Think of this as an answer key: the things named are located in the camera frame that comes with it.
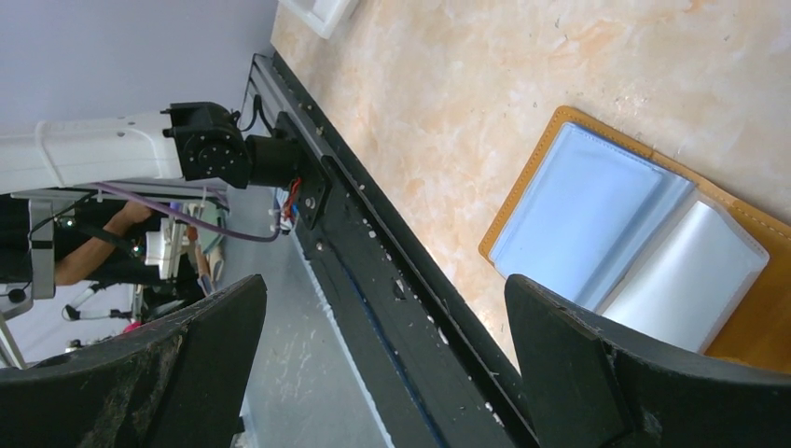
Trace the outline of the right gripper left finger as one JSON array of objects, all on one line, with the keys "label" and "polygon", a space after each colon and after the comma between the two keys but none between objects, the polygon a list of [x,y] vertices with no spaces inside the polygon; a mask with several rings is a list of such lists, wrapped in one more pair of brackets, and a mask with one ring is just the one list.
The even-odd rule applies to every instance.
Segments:
[{"label": "right gripper left finger", "polygon": [[258,274],[102,343],[1,372],[5,447],[229,447],[260,334]]}]

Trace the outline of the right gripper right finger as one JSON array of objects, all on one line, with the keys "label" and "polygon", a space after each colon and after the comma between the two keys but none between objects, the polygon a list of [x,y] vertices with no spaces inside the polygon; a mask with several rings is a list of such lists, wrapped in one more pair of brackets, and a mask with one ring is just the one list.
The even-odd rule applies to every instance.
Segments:
[{"label": "right gripper right finger", "polygon": [[787,374],[661,342],[520,274],[504,294],[540,446],[789,445]]}]

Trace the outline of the tan leather card holder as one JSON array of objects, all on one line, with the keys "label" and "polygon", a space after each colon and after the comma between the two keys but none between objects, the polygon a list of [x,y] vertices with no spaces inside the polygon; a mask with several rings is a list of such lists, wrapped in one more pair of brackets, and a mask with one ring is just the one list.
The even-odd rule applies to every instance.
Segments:
[{"label": "tan leather card holder", "polygon": [[655,340],[790,370],[789,225],[571,106],[479,253]]}]

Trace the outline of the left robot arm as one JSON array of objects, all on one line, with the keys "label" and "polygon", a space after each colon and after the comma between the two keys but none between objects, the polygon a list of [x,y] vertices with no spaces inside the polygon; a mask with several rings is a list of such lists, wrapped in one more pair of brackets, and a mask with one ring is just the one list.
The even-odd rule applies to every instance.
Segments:
[{"label": "left robot arm", "polygon": [[269,121],[262,104],[256,105],[252,121],[265,126],[265,135],[253,134],[240,120],[238,111],[194,102],[109,119],[7,127],[1,132],[1,191],[220,179],[236,189],[288,190],[286,210],[313,228],[330,192],[320,157],[285,112]]}]

